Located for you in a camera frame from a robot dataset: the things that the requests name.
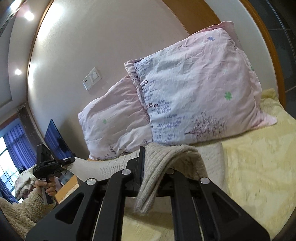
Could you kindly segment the beige fleece sleeve forearm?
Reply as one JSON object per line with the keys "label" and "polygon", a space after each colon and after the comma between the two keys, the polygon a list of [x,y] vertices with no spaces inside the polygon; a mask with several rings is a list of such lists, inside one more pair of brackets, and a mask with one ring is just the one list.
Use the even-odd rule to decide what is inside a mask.
{"label": "beige fleece sleeve forearm", "polygon": [[25,240],[27,233],[55,206],[55,201],[52,204],[45,205],[43,198],[36,189],[22,203],[11,204],[1,198],[1,210],[23,240]]}

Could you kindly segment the person left hand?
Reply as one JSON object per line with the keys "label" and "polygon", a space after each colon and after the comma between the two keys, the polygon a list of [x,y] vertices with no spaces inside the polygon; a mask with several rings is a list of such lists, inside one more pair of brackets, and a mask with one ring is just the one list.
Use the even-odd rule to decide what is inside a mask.
{"label": "person left hand", "polygon": [[48,182],[42,181],[42,180],[36,180],[35,181],[35,188],[41,197],[43,197],[42,188],[44,188],[45,192],[49,196],[54,197],[56,195],[55,177],[53,177],[53,176],[49,177]]}

